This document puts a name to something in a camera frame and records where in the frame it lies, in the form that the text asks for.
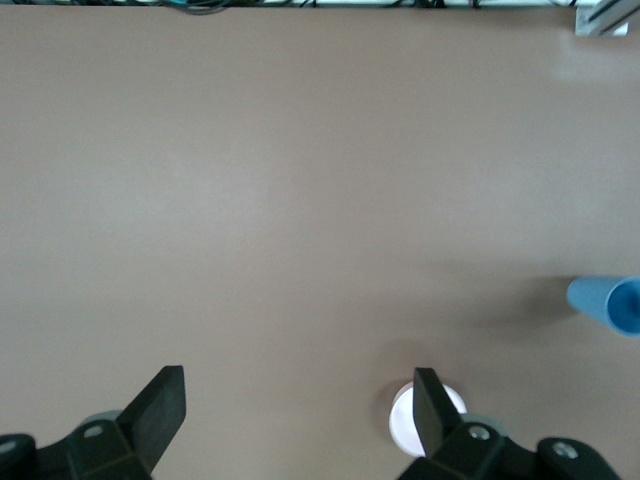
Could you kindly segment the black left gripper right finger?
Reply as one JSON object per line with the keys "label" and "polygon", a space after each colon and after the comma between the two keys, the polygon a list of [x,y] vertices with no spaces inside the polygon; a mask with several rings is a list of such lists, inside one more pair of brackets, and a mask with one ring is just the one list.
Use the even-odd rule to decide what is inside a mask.
{"label": "black left gripper right finger", "polygon": [[458,413],[436,371],[414,370],[413,420],[425,455],[402,479],[617,479],[588,444],[547,437],[527,450],[489,423]]}

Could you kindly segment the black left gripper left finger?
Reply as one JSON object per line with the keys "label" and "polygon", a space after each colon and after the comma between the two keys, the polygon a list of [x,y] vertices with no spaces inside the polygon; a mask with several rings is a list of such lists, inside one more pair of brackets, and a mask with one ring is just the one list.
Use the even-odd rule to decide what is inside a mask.
{"label": "black left gripper left finger", "polygon": [[165,366],[124,410],[92,415],[51,445],[3,434],[1,477],[150,479],[185,418],[184,368]]}

